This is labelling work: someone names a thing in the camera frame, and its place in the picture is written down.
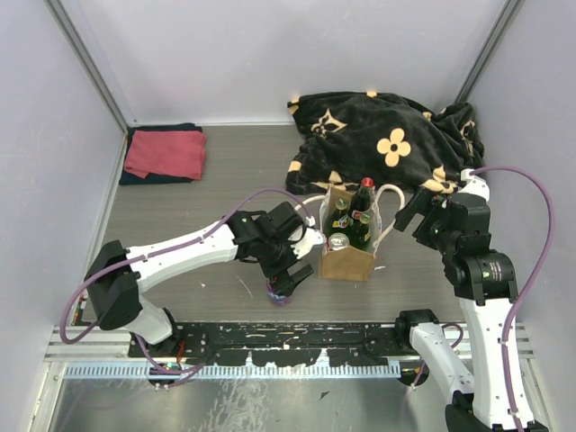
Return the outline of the black mounting base rail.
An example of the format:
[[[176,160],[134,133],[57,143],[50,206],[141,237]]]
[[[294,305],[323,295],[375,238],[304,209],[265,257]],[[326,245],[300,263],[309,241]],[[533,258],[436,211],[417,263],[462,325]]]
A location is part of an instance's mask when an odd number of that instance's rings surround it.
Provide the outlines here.
[[[415,356],[408,335],[389,323],[180,322],[174,342],[147,346],[156,358],[182,356],[186,365],[264,367],[314,365],[328,356],[338,367],[387,365],[397,356]]]

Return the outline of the glass cola bottle red cap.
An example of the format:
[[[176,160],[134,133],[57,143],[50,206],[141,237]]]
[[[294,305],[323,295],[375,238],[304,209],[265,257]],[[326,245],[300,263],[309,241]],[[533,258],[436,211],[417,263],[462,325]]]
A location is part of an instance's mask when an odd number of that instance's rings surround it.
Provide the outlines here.
[[[354,196],[352,197],[349,216],[353,221],[359,221],[361,216],[371,209],[374,200],[374,180],[364,177]]]

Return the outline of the aluminium frame rail front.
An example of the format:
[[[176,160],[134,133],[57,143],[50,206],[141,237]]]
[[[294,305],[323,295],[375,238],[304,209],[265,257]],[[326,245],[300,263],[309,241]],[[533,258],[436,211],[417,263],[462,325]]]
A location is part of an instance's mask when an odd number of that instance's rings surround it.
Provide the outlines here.
[[[68,336],[78,336],[84,327],[67,328]],[[445,339],[454,343],[459,336],[456,328],[447,328],[444,330]],[[456,353],[462,359],[472,358],[472,349],[469,342],[469,334],[466,325],[463,325],[464,337],[455,347]],[[66,344],[62,342],[59,336],[59,328],[55,327],[50,336],[45,359],[51,361],[76,361],[94,358],[95,361],[104,361],[106,359],[127,359],[129,357],[129,348],[131,346],[131,335],[123,329],[103,331],[99,328],[91,330],[82,340],[75,344]],[[518,357],[520,359],[534,359],[535,353],[527,337],[525,329],[520,326],[517,333]]]

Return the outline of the black floral fleece blanket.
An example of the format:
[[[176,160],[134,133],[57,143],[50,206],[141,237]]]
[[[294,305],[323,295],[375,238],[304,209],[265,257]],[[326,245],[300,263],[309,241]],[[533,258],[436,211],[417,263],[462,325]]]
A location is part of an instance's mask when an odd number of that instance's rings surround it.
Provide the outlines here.
[[[469,103],[434,112],[408,98],[376,92],[303,95],[287,104],[303,139],[285,178],[288,192],[377,187],[451,194],[463,170],[483,167],[484,146]]]

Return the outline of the pink folded cloth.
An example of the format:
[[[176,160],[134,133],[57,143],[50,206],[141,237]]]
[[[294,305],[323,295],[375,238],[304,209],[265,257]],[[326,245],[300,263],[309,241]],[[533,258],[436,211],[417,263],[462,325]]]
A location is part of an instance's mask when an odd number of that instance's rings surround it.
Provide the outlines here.
[[[198,130],[137,130],[124,168],[139,178],[154,174],[201,180],[206,141]]]

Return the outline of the dark teal folded cloth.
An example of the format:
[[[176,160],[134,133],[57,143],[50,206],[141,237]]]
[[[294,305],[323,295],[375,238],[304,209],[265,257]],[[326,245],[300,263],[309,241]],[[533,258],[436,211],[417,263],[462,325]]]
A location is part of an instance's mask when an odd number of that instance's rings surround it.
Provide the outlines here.
[[[128,173],[124,168],[124,162],[127,157],[127,152],[131,146],[133,134],[136,131],[200,131],[203,133],[203,129],[200,126],[197,126],[190,122],[172,124],[172,125],[149,125],[149,126],[128,128],[127,149],[126,154],[124,156],[121,177],[119,180],[120,185],[166,185],[166,184],[191,183],[192,181],[194,181],[182,177],[172,177],[168,175],[154,175],[154,174],[150,174],[146,178],[139,178],[133,174]]]

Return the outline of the green bottle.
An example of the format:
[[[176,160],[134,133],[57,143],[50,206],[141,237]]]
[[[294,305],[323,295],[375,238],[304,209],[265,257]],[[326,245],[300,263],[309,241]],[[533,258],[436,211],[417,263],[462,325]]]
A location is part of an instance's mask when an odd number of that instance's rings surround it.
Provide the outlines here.
[[[348,206],[349,200],[338,198],[335,202],[334,210],[325,219],[323,233],[328,239],[335,233],[344,233],[348,226]]]
[[[371,238],[371,218],[371,213],[367,211],[360,213],[356,219],[350,219],[348,239],[351,247],[358,250],[368,249]]]

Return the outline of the purple soda can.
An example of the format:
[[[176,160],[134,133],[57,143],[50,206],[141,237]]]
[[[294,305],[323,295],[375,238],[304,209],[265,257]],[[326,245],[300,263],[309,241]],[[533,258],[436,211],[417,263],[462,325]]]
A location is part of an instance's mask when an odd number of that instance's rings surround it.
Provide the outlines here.
[[[267,293],[268,293],[268,280],[266,281]],[[268,293],[268,295],[269,295],[269,297],[271,298],[271,301],[272,301],[273,303],[278,304],[278,305],[285,305],[285,304],[287,304],[287,303],[290,301],[290,298],[291,298],[291,296],[292,296],[292,294],[293,294],[293,288],[289,288],[289,287],[288,287],[287,293],[288,293],[288,296],[287,296],[287,297],[272,297],[269,293]]]

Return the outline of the burlap canvas cat-print bag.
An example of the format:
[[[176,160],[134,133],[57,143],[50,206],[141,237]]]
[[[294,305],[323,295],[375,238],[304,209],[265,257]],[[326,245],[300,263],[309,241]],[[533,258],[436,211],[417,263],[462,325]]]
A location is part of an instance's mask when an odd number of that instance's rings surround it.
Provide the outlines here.
[[[396,185],[385,184],[375,192],[371,192],[373,220],[370,222],[372,237],[369,240],[368,250],[362,251],[352,246],[333,250],[329,245],[329,235],[325,234],[325,245],[319,259],[319,277],[354,282],[365,282],[369,279],[374,270],[378,249],[383,239],[392,231],[395,222],[395,219],[391,219],[391,222],[385,225],[380,214],[379,200],[387,192],[397,194],[399,210],[405,206],[405,195]]]

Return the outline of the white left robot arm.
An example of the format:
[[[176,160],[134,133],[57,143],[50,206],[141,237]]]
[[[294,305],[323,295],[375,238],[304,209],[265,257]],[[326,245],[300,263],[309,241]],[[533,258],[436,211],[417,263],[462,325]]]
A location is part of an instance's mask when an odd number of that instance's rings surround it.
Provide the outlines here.
[[[171,356],[183,336],[172,314],[149,302],[155,286],[195,269],[230,261],[260,266],[267,289],[283,301],[313,270],[289,270],[325,238],[313,217],[303,218],[289,202],[271,211],[234,211],[205,229],[142,247],[118,240],[102,246],[85,281],[102,330],[125,328],[154,356]]]

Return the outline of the red cola can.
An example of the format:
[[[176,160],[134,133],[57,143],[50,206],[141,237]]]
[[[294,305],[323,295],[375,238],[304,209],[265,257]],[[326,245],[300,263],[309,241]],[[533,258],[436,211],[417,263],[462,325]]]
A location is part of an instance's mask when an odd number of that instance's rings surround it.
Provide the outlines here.
[[[328,251],[339,251],[349,246],[350,240],[343,232],[335,232],[328,237]]]

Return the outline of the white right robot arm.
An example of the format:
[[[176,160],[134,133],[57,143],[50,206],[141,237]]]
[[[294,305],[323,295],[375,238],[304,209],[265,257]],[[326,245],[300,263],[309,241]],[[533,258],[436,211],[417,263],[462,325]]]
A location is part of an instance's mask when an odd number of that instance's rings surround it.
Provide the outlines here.
[[[446,341],[431,310],[403,310],[395,320],[396,347],[418,353],[445,396],[450,431],[545,431],[524,391],[515,321],[515,269],[509,257],[491,248],[491,209],[485,195],[441,195],[421,187],[397,212],[403,231],[415,215],[422,221],[416,241],[438,251],[445,277],[463,311],[472,351],[468,369]]]

